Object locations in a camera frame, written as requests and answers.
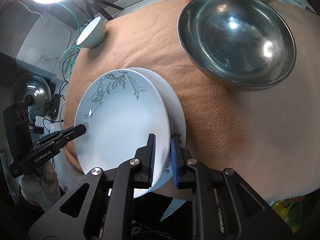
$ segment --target hand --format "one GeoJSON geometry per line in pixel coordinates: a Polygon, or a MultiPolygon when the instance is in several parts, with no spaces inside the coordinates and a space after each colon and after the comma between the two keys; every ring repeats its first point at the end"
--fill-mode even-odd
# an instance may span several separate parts
{"type": "Polygon", "coordinates": [[[46,212],[61,197],[57,173],[50,162],[43,166],[43,175],[23,175],[19,181],[23,197],[46,212]]]}

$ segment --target screw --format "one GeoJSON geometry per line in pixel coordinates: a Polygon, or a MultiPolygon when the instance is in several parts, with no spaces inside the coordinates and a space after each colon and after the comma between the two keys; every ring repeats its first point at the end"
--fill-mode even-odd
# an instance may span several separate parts
{"type": "Polygon", "coordinates": [[[189,159],[187,162],[189,165],[196,165],[198,163],[196,159],[189,159]]]}
{"type": "Polygon", "coordinates": [[[226,168],[224,170],[224,173],[227,174],[227,175],[233,175],[233,174],[235,174],[235,171],[233,169],[231,169],[231,168],[226,168]]]}
{"type": "Polygon", "coordinates": [[[137,164],[139,164],[139,160],[138,159],[131,159],[130,161],[129,161],[129,163],[131,164],[131,165],[137,165],[137,164]]]}
{"type": "Polygon", "coordinates": [[[100,169],[100,168],[93,168],[93,169],[91,170],[91,173],[92,173],[93,175],[99,175],[99,174],[101,173],[101,169],[100,169]]]}

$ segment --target plate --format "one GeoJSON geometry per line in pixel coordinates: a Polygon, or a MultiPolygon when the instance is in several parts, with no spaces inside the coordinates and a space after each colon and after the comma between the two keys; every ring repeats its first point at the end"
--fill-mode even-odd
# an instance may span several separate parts
{"type": "MultiPolygon", "coordinates": [[[[131,67],[127,68],[130,70],[134,70],[146,78],[148,78],[154,86],[158,89],[165,105],[167,108],[167,112],[172,120],[172,128],[173,133],[178,136],[178,140],[180,143],[180,147],[186,146],[186,137],[187,137],[187,128],[186,128],[186,120],[184,117],[183,109],[181,103],[179,101],[178,96],[174,92],[173,88],[170,84],[160,75],[157,73],[146,69],[146,68],[139,68],[139,67],[131,67]]],[[[166,166],[164,173],[162,174],[161,178],[157,182],[156,185],[153,186],[151,191],[160,188],[164,185],[170,178],[172,177],[172,167],[171,162],[168,163],[166,166]]]]}
{"type": "MultiPolygon", "coordinates": [[[[75,125],[87,132],[74,140],[84,173],[95,167],[109,170],[133,158],[156,135],[156,157],[152,186],[167,166],[170,151],[170,122],[156,87],[140,73],[118,69],[99,77],[87,89],[78,106],[75,125]]],[[[139,197],[150,189],[135,189],[139,197]]]]}

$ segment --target bowl rim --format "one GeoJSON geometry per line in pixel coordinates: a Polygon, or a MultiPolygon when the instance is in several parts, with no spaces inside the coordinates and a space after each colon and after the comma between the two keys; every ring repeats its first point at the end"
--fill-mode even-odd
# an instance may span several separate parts
{"type": "Polygon", "coordinates": [[[182,38],[180,36],[180,28],[179,28],[179,22],[180,22],[180,19],[181,19],[181,15],[184,13],[184,11],[186,9],[188,9],[193,3],[197,2],[198,0],[192,0],[191,2],[189,2],[181,11],[179,17],[178,17],[178,20],[177,20],[177,35],[178,35],[178,39],[179,39],[179,42],[181,44],[181,46],[183,47],[185,53],[190,57],[190,59],[195,62],[199,67],[201,67],[204,71],[206,71],[207,73],[223,80],[223,81],[226,81],[228,83],[231,83],[231,84],[234,84],[234,85],[237,85],[237,86],[241,86],[241,87],[247,87],[247,88],[257,88],[257,89],[263,89],[263,88],[270,88],[270,87],[273,87],[277,84],[279,84],[280,82],[282,82],[283,80],[285,80],[289,75],[290,73],[292,72],[294,66],[295,66],[295,63],[296,63],[296,59],[297,59],[297,47],[296,47],[296,43],[295,43],[295,40],[294,40],[294,37],[292,35],[292,32],[289,28],[289,26],[287,25],[287,23],[284,21],[284,19],[271,7],[269,6],[268,4],[260,1],[260,0],[256,0],[257,2],[261,3],[262,5],[265,5],[267,8],[271,9],[280,19],[281,21],[284,23],[285,27],[287,28],[289,34],[290,34],[290,37],[292,39],[292,43],[293,43],[293,61],[292,61],[292,64],[290,66],[290,68],[287,70],[286,74],[284,74],[281,78],[273,81],[273,82],[270,82],[270,83],[265,83],[265,84],[247,84],[247,83],[242,83],[242,82],[238,82],[238,81],[233,81],[231,79],[228,79],[228,78],[225,78],[213,71],[210,71],[208,70],[206,67],[204,67],[202,64],[200,64],[193,56],[191,56],[191,54],[187,51],[186,47],[184,46],[184,42],[182,41],[182,38]]]}

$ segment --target small white bowl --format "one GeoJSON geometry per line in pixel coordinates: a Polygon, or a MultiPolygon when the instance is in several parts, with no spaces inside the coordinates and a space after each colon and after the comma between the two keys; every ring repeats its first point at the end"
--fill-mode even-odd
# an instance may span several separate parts
{"type": "Polygon", "coordinates": [[[92,48],[100,45],[106,37],[106,24],[100,16],[93,19],[87,27],[82,31],[77,46],[82,48],[92,48]]]}

